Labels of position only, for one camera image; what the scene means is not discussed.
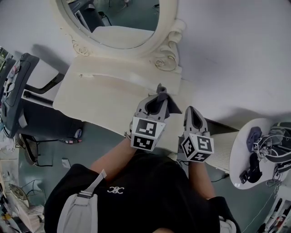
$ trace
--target wire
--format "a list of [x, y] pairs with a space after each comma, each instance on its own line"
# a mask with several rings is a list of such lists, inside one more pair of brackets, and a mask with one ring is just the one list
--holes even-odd
[[218, 182], [218, 181], [223, 180], [223, 179], [228, 178], [228, 177], [229, 177], [229, 174], [225, 174], [223, 178], [221, 178], [219, 180], [211, 181], [211, 183]]
[[39, 179], [32, 180], [29, 183], [27, 183], [26, 185], [29, 185], [30, 183], [32, 183], [33, 181], [36, 181], [36, 180], [39, 180]]
[[264, 143], [265, 143], [269, 138], [271, 138], [271, 137], [284, 137], [284, 138], [286, 138], [286, 139], [291, 139], [291, 137], [286, 137], [286, 136], [281, 135], [281, 134], [270, 135], [270, 136], [268, 136], [268, 137], [263, 141], [263, 143], [260, 145], [260, 147], [259, 147], [259, 151], [260, 151], [261, 147], [264, 145]]
[[35, 182], [32, 183], [33, 194], [35, 195]]
[[105, 17], [107, 18], [107, 20], [108, 20], [108, 22], [109, 22], [110, 26], [112, 26], [112, 24], [111, 24], [111, 22], [110, 22], [110, 20], [109, 20], [108, 16], [107, 16], [107, 15], [105, 15]]
[[272, 197], [272, 195], [273, 195], [273, 193], [275, 192], [275, 190], [276, 189], [274, 189], [274, 191], [272, 192], [272, 194], [270, 195], [270, 197], [269, 197], [269, 199], [266, 201], [266, 203], [264, 204], [264, 206], [263, 206], [263, 208], [259, 211], [259, 213], [254, 217], [254, 219], [250, 222], [250, 224], [249, 225], [247, 225], [247, 227], [241, 232], [241, 233], [244, 233], [245, 232], [245, 230], [254, 222], [254, 220], [256, 219], [256, 217], [258, 217], [259, 216], [259, 214], [262, 212], [262, 210], [266, 207], [266, 205], [267, 205], [267, 203], [268, 203], [268, 201], [271, 199], [271, 197]]
[[264, 162], [267, 162], [266, 155], [269, 155], [270, 153], [265, 148], [263, 148], [262, 151], [265, 151], [265, 153], [263, 152], [263, 154], [260, 154], [261, 158], [259, 161], [261, 161], [263, 159]]
[[281, 175], [282, 174], [280, 174], [278, 179], [275, 180], [275, 176], [277, 175], [277, 171], [278, 171], [278, 166], [274, 169], [273, 178], [271, 180], [266, 181], [266, 186], [273, 187], [281, 182]]
[[129, 134], [127, 134], [127, 132], [124, 132], [124, 137], [131, 141], [131, 136]]
[[15, 231], [17, 231], [17, 232], [19, 232], [19, 233], [21, 233], [19, 230], [13, 228], [12, 226], [10, 226], [10, 228], [13, 229], [13, 230], [15, 230]]
[[35, 164], [37, 167], [53, 167], [54, 165], [39, 165], [38, 161], [36, 161], [36, 164]]
[[177, 160], [176, 160], [176, 163], [177, 163], [181, 168], [183, 168], [183, 165], [185, 165], [185, 166], [189, 166], [190, 161], [183, 161], [183, 160], [177, 159]]
[[31, 189], [26, 195], [28, 195], [30, 192], [33, 192], [34, 193], [34, 190], [33, 189]]

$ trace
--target person's arm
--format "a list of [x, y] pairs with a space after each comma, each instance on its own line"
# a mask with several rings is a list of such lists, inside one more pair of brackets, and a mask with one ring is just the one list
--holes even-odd
[[190, 162], [189, 181], [193, 189], [203, 198], [211, 199], [216, 196], [204, 163]]
[[112, 180], [132, 159], [135, 152], [136, 149], [130, 146], [130, 140], [126, 138], [107, 154], [95, 161], [90, 169], [99, 174], [104, 169], [107, 174], [105, 179], [108, 181]]

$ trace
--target white vanity table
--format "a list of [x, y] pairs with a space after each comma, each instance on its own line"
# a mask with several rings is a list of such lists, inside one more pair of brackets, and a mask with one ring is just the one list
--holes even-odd
[[[181, 79], [176, 47], [186, 27], [176, 19], [177, 0], [160, 0], [159, 22], [153, 34], [112, 26], [101, 30], [99, 38], [75, 18], [66, 0], [50, 1], [60, 29], [78, 55], [55, 97], [55, 109], [124, 135], [139, 102], [154, 94], [159, 83], [182, 111], [192, 105], [194, 89]], [[177, 152], [184, 114], [172, 114], [166, 123], [157, 146]]]

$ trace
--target black chair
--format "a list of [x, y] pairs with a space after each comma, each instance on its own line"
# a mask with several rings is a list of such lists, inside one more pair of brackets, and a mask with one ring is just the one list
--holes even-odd
[[38, 167], [52, 167], [53, 165], [39, 165], [38, 156], [40, 156], [38, 151], [38, 145], [41, 142], [55, 142], [55, 140], [43, 140], [37, 141], [33, 136], [29, 136], [26, 134], [16, 134], [15, 136], [17, 144], [25, 149], [25, 158], [30, 165], [36, 165]]

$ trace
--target black and white fiducial marker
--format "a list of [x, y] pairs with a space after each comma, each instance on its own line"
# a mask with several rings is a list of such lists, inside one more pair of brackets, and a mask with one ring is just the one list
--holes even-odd
[[214, 141], [210, 138], [205, 118], [192, 106], [186, 110], [184, 128], [178, 153], [185, 154], [187, 161], [204, 162], [214, 153]]
[[131, 147], [153, 151], [165, 130], [165, 119], [171, 113], [182, 113], [161, 84], [156, 92], [137, 107], [131, 123]]

